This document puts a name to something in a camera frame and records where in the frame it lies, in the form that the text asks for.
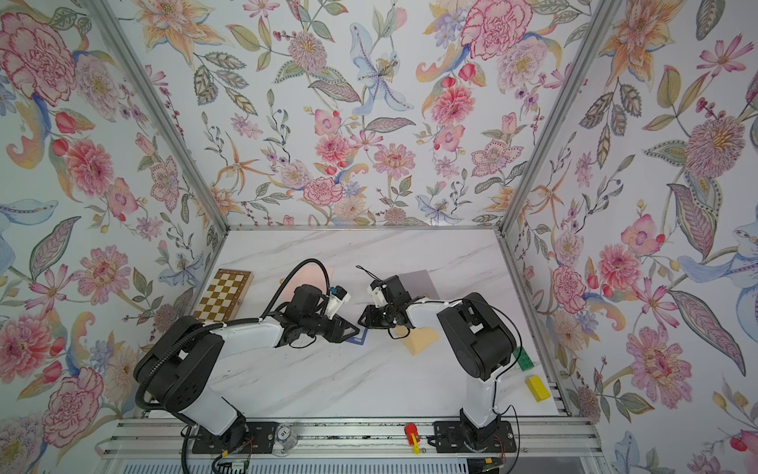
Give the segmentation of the blue floral letter paper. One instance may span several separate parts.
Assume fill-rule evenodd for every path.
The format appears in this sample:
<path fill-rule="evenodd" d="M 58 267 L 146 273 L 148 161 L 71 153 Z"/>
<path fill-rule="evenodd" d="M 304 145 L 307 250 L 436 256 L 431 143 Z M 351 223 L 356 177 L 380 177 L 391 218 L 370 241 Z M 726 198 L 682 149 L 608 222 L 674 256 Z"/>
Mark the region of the blue floral letter paper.
<path fill-rule="evenodd" d="M 367 334 L 368 334 L 367 329 L 360 329 L 356 335 L 354 335 L 353 337 L 350 337 L 347 340 L 347 343 L 357 345 L 357 346 L 363 346 L 365 344 Z"/>

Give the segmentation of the yellow envelope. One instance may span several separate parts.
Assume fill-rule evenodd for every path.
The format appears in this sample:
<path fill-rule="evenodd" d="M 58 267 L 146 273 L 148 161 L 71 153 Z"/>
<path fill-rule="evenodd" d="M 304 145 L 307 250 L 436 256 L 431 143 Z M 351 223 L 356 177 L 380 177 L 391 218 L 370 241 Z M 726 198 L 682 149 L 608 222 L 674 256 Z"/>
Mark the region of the yellow envelope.
<path fill-rule="evenodd" d="M 401 342 L 411 355 L 417 356 L 438 341 L 439 338 L 440 335 L 436 329 L 418 328 L 410 330 Z"/>

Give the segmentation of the grey envelope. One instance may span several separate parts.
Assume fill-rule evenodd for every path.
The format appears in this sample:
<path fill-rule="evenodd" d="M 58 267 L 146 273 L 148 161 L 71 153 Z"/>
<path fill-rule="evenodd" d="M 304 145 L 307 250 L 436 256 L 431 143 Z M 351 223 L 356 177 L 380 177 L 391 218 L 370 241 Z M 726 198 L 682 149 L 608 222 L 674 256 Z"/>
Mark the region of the grey envelope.
<path fill-rule="evenodd" d="M 428 271 L 399 274 L 399 279 L 411 298 L 429 298 L 438 300 L 439 295 L 437 289 Z"/>

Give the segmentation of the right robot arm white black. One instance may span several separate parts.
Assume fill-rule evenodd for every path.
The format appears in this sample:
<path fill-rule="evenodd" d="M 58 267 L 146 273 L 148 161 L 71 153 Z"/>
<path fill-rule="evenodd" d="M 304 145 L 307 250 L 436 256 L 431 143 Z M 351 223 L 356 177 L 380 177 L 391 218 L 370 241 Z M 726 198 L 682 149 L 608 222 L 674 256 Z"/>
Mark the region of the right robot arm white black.
<path fill-rule="evenodd" d="M 398 276 L 373 280 L 368 287 L 373 304 L 366 306 L 359 324 L 366 329 L 410 331 L 438 328 L 446 337 L 469 379 L 461 409 L 461 428 L 478 438 L 499 427 L 497 372 L 508 371 L 521 346 L 509 318 L 485 298 L 471 292 L 454 300 L 412 297 Z"/>

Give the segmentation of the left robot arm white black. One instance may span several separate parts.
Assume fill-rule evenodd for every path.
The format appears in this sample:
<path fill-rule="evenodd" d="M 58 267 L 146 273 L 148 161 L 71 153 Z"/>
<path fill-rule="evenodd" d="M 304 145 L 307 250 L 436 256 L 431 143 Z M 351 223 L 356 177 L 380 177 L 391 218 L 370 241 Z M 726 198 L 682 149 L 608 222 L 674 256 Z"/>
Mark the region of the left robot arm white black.
<path fill-rule="evenodd" d="M 351 339 L 358 328 L 338 315 L 350 298 L 341 286 L 321 292 L 302 284 L 290 302 L 266 319 L 203 324 L 195 317 L 182 317 L 136 365 L 135 404 L 144 411 L 166 411 L 227 444 L 240 442 L 248 432 L 246 418 L 208 386 L 215 367 L 249 351 L 293 347 L 303 335 L 332 344 Z"/>

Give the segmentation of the pink envelope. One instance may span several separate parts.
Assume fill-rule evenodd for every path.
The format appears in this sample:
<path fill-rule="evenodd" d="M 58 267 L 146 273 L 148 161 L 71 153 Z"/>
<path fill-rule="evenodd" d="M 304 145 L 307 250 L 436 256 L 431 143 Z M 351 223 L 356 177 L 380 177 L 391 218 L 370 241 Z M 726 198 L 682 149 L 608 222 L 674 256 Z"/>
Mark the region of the pink envelope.
<path fill-rule="evenodd" d="M 298 288 L 298 286 L 303 286 L 304 284 L 310 284 L 310 286 L 319 288 L 321 292 L 326 292 L 327 284 L 324 273 L 317 264 L 308 264 L 294 275 L 294 277 L 285 285 L 280 294 L 280 302 L 292 300 L 296 288 Z"/>

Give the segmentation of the wooden chessboard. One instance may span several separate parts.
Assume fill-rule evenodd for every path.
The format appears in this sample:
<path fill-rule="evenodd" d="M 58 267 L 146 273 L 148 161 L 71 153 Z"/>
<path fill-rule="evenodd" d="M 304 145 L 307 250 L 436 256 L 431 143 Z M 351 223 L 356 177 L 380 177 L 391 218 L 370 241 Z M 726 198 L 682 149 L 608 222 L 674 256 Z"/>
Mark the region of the wooden chessboard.
<path fill-rule="evenodd" d="M 193 317 L 203 322 L 229 322 L 237 317 L 252 284 L 249 271 L 219 269 L 199 300 Z"/>

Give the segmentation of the round silver knob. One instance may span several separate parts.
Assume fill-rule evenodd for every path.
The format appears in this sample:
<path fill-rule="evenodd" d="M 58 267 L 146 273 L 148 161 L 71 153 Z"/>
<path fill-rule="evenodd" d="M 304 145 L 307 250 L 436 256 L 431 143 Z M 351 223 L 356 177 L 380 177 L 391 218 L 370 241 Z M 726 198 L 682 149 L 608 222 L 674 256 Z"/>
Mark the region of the round silver knob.
<path fill-rule="evenodd" d="M 294 432 L 293 427 L 288 424 L 278 425 L 274 438 L 276 439 L 274 447 L 281 451 L 293 450 L 298 443 L 297 434 Z"/>

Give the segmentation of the red emergency stop button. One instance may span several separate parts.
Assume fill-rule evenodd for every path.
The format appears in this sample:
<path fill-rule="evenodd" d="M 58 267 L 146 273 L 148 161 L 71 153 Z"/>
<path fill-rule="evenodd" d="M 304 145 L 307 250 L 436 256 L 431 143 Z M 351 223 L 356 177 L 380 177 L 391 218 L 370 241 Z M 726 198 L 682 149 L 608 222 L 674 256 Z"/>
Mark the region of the red emergency stop button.
<path fill-rule="evenodd" d="M 408 444 L 412 447 L 414 454 L 420 454 L 420 435 L 415 424 L 408 424 L 404 428 Z"/>

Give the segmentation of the small green block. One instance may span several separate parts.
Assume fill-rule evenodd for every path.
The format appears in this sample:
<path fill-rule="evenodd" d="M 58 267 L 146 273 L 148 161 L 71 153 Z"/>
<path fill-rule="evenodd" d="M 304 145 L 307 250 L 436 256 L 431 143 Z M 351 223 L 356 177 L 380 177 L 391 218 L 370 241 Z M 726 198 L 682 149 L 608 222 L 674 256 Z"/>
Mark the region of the small green block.
<path fill-rule="evenodd" d="M 523 347 L 518 347 L 513 355 L 516 365 L 521 371 L 531 371 L 531 369 L 534 369 L 534 363 Z"/>

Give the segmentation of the small yellow block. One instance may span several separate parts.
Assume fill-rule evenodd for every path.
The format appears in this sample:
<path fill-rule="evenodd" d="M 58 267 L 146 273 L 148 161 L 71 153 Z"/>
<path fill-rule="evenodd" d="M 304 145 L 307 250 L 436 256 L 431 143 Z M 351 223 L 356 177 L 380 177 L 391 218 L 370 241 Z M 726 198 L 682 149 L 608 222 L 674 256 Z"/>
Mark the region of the small yellow block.
<path fill-rule="evenodd" d="M 539 375 L 531 375 L 525 384 L 537 403 L 547 401 L 552 397 L 551 391 Z"/>

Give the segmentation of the small green circuit board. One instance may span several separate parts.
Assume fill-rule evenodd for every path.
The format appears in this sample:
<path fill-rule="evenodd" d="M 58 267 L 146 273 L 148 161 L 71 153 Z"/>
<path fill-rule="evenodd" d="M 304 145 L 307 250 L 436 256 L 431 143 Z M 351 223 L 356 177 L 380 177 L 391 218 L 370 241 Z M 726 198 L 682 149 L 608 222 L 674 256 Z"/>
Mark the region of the small green circuit board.
<path fill-rule="evenodd" d="M 244 459 L 219 460 L 212 464 L 214 474 L 247 474 L 248 469 L 249 462 Z"/>

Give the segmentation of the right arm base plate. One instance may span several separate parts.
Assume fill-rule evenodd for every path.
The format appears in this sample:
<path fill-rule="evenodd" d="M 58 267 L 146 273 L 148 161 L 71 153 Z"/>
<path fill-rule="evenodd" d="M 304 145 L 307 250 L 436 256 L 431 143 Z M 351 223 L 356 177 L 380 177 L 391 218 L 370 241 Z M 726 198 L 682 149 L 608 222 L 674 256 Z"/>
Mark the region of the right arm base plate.
<path fill-rule="evenodd" d="M 438 453 L 515 453 L 517 436 L 511 424 L 495 420 L 479 429 L 462 421 L 436 421 L 428 443 Z"/>

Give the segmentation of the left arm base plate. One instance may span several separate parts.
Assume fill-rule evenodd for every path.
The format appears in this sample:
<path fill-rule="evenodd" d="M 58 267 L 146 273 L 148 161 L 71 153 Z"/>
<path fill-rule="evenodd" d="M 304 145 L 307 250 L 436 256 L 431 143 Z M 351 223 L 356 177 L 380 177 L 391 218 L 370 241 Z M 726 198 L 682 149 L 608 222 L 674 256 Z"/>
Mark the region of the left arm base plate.
<path fill-rule="evenodd" d="M 236 424 L 219 436 L 211 434 L 205 428 L 199 428 L 191 453 L 222 454 L 224 451 L 232 453 L 236 448 L 242 448 L 243 453 L 272 454 L 277 427 L 277 422 L 246 422 L 244 427 Z"/>

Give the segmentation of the aluminium rail frame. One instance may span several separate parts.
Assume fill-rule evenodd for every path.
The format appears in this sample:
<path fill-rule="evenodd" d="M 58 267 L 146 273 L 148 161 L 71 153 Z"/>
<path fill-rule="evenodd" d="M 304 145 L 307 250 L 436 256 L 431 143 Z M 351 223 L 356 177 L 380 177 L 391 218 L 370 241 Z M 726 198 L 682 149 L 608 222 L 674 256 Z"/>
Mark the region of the aluminium rail frame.
<path fill-rule="evenodd" d="M 515 453 L 438 453 L 432 418 L 256 419 L 293 427 L 293 450 L 192 454 L 197 430 L 167 419 L 120 422 L 99 449 L 98 473 L 210 473 L 219 460 L 244 459 L 248 473 L 607 473 L 594 427 L 584 419 L 510 418 Z M 415 424 L 420 454 L 404 428 Z"/>

